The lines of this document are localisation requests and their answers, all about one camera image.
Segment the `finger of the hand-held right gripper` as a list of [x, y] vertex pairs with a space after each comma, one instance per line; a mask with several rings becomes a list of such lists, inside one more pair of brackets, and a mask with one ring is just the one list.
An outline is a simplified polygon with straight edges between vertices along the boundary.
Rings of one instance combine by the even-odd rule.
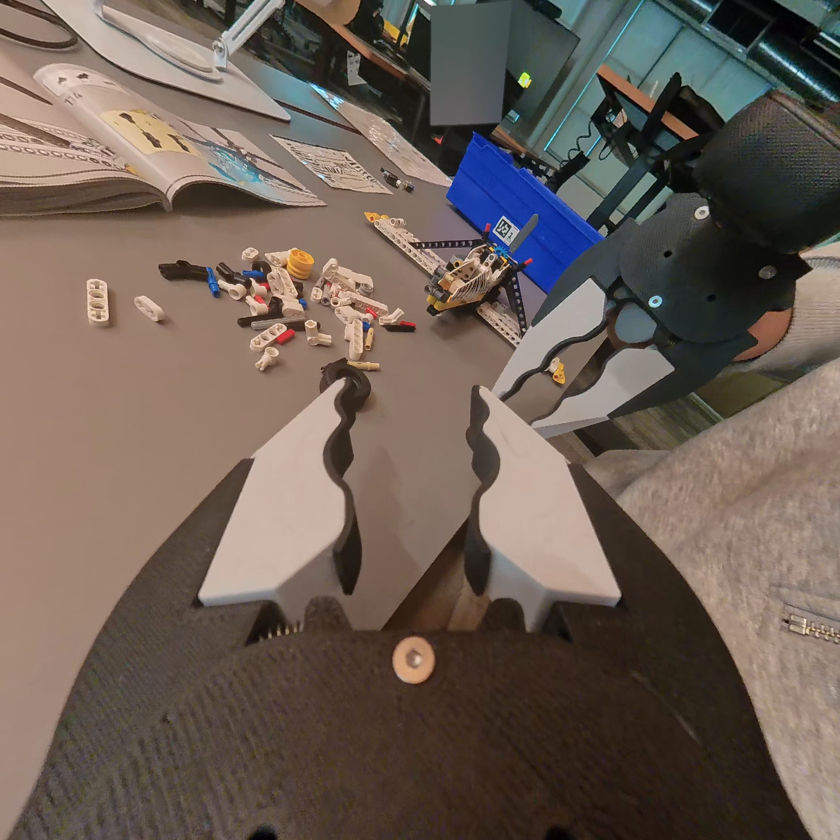
[[566, 299], [526, 331], [492, 388], [502, 401], [518, 393], [530, 376], [540, 373], [555, 356], [605, 329], [606, 294], [587, 278]]
[[612, 326], [625, 345], [610, 356], [590, 387], [565, 396], [550, 415], [532, 422], [544, 438], [604, 422], [675, 371], [653, 342], [658, 325], [645, 309], [620, 308]]

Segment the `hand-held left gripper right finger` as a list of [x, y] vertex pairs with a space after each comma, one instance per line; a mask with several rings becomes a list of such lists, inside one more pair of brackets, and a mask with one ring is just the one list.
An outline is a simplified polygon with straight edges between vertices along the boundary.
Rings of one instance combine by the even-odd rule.
[[483, 385], [471, 389], [466, 439], [479, 484], [465, 534], [476, 595], [519, 604], [539, 630], [556, 603], [622, 598], [565, 457]]

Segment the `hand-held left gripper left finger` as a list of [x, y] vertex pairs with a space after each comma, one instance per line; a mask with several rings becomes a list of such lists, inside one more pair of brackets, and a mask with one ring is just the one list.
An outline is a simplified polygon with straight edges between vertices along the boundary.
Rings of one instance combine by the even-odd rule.
[[344, 475], [359, 391], [335, 381], [255, 452], [198, 592], [203, 606], [274, 602], [302, 623], [311, 599], [352, 595], [362, 544]]

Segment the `black lego tyre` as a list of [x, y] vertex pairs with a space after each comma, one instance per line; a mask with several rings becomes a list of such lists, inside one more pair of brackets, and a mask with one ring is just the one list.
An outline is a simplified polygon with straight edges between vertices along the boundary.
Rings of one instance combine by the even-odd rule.
[[348, 366], [340, 375], [324, 375], [322, 373], [319, 392], [326, 392], [335, 382], [342, 382], [350, 385], [350, 404], [355, 411], [358, 411], [366, 403], [371, 395], [371, 383], [363, 371], [355, 370]]

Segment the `person's right forearm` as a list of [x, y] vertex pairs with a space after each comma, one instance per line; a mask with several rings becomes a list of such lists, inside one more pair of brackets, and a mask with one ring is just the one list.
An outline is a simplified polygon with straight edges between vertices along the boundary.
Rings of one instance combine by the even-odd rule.
[[810, 371], [839, 355], [839, 243], [801, 253], [810, 267], [796, 282], [793, 318], [783, 340], [751, 361], [731, 362], [727, 372], [787, 375]]

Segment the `zebra striped lego aircraft model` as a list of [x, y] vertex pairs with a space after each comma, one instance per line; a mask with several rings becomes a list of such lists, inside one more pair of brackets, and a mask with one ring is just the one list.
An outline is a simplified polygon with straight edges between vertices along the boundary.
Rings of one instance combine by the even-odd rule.
[[519, 275], [532, 260], [517, 261], [516, 251], [536, 227], [537, 214], [515, 234], [510, 245], [491, 240], [490, 224], [477, 238], [420, 241], [406, 229], [401, 218], [376, 213], [365, 216], [381, 235], [427, 274], [427, 312], [432, 317], [445, 312], [472, 312], [511, 346], [519, 346], [529, 328]]

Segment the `person's right hand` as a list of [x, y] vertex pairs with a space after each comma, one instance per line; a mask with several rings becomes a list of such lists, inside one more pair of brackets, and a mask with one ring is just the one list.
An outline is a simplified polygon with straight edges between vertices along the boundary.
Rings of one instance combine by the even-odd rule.
[[778, 345], [791, 326], [793, 309], [768, 311], [749, 329], [755, 344], [733, 360], [734, 363], [752, 361]]

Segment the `blue plastic bin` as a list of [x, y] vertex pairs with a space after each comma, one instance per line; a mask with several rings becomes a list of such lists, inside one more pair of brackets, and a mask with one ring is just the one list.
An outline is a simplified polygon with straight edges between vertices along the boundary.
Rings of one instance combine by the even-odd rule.
[[518, 247], [516, 261], [530, 260], [525, 274], [549, 292], [568, 266], [603, 238], [595, 228], [511, 155], [474, 134], [448, 189], [447, 199], [490, 241], [511, 246], [533, 215], [536, 227]]

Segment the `person's grey hoodie torso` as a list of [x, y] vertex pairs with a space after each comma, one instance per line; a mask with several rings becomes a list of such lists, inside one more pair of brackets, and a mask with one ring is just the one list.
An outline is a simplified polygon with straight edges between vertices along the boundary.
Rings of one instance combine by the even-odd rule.
[[670, 451], [585, 469], [717, 625], [813, 838], [839, 838], [839, 362]]

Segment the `background standing desk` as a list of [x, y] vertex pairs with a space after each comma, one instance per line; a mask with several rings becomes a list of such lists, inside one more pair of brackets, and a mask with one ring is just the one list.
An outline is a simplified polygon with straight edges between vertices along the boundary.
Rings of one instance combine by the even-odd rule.
[[676, 72], [656, 99], [637, 89], [607, 65], [596, 78], [603, 100], [591, 116], [605, 151], [626, 167], [625, 174], [586, 222], [611, 233], [620, 223], [612, 215], [647, 176], [653, 184], [623, 216], [634, 220], [664, 191], [694, 193], [695, 166], [724, 119]]

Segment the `printed paper leaflet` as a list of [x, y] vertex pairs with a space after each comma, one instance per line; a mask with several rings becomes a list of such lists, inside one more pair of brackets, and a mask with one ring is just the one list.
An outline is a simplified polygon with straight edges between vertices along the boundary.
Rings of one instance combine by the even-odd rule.
[[452, 179], [440, 171], [433, 162], [418, 151], [390, 123], [376, 114], [363, 110], [338, 94], [314, 84], [311, 84], [310, 87], [336, 113], [382, 152], [409, 180], [418, 180], [446, 188], [451, 186]]

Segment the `zebra sticker sheet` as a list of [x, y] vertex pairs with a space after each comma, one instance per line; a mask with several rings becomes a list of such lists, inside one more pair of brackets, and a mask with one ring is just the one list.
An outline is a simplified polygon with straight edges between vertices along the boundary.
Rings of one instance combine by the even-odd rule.
[[344, 150], [284, 139], [276, 135], [271, 137], [309, 172], [333, 189], [365, 194], [392, 194], [387, 185], [365, 170]]

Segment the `open instruction booklet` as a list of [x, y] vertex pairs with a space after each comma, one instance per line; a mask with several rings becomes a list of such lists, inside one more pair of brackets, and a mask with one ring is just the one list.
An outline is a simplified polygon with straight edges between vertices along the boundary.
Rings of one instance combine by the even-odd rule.
[[171, 211], [194, 185], [324, 205], [243, 134], [180, 119], [98, 70], [60, 62], [29, 76], [3, 51], [1, 77], [2, 217]]

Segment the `white monitor stand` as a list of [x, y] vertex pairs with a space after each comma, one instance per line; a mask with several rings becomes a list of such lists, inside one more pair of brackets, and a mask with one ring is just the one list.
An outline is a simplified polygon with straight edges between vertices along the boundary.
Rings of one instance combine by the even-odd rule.
[[291, 120], [231, 60], [284, 2], [253, 2], [210, 48], [102, 1], [47, 1], [46, 5], [101, 57], [135, 76], [282, 122]]

